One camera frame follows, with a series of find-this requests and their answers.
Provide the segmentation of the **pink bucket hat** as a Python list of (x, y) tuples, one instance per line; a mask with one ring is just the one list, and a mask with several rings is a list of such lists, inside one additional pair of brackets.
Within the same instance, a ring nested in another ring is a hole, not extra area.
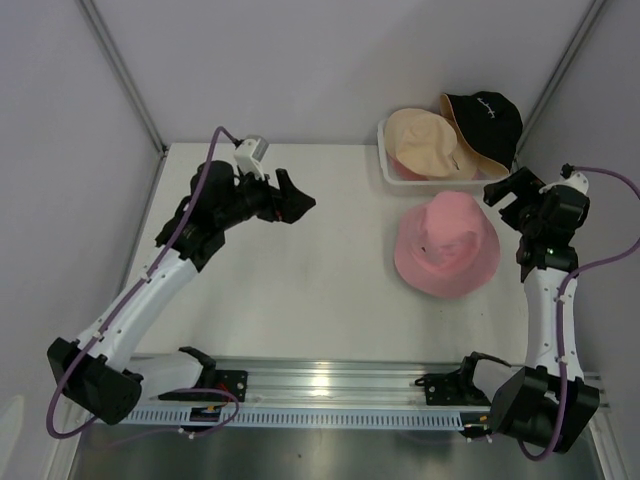
[(456, 299), (487, 284), (501, 258), (497, 232), (474, 197), (443, 191), (401, 218), (394, 265), (411, 287)]

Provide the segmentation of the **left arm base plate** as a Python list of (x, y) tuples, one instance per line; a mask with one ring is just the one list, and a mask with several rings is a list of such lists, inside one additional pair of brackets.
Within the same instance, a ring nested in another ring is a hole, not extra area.
[(242, 403), (245, 401), (248, 380), (249, 372), (246, 370), (218, 369), (212, 377), (205, 382), (205, 387), (227, 391)]

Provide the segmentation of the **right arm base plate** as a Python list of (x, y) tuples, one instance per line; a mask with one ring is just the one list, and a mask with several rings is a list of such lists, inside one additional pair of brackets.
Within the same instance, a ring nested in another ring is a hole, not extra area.
[(480, 360), (493, 360), (493, 357), (472, 352), (463, 358), (456, 370), (424, 374), (414, 381), (414, 385), (424, 391), (428, 406), (489, 407), (490, 400), (473, 384), (473, 374)]

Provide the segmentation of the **black bucket hat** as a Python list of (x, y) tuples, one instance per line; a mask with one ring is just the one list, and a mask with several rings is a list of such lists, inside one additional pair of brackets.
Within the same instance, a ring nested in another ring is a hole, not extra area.
[(517, 106), (503, 94), (478, 91), (469, 95), (440, 95), (440, 112), (451, 120), (463, 143), (478, 158), (487, 176), (510, 174), (523, 132)]

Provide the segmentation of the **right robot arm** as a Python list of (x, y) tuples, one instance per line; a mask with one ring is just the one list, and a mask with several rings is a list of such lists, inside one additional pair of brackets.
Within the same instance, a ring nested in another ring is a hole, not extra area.
[(570, 242), (589, 213), (588, 188), (586, 176), (569, 165), (550, 184), (521, 168), (484, 188), (489, 207), (514, 197), (499, 214), (521, 235), (516, 262), (528, 308), (526, 356), (521, 368), (481, 360), (455, 388), (469, 404), (487, 397), (490, 430), (516, 440), (532, 461), (566, 452), (599, 406), (577, 357), (573, 318), (580, 270)]

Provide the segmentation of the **beige bucket hat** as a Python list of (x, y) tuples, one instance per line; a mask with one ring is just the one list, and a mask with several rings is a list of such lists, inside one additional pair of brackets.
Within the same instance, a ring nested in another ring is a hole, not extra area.
[(384, 129), (387, 155), (428, 177), (478, 177), (477, 160), (463, 146), (453, 122), (417, 108), (392, 113)]

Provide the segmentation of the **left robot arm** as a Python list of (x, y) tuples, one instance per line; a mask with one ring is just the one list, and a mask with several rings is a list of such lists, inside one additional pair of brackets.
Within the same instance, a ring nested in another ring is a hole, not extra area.
[(115, 425), (143, 399), (201, 401), (214, 393), (216, 362), (193, 347), (155, 359), (132, 356), (170, 300), (224, 246), (227, 230), (253, 217), (293, 224), (315, 206), (286, 170), (277, 170), (276, 180), (270, 185), (219, 160), (198, 167), (189, 194), (155, 239), (151, 264), (75, 340), (58, 338), (48, 348), (56, 381), (49, 417), (61, 397)]

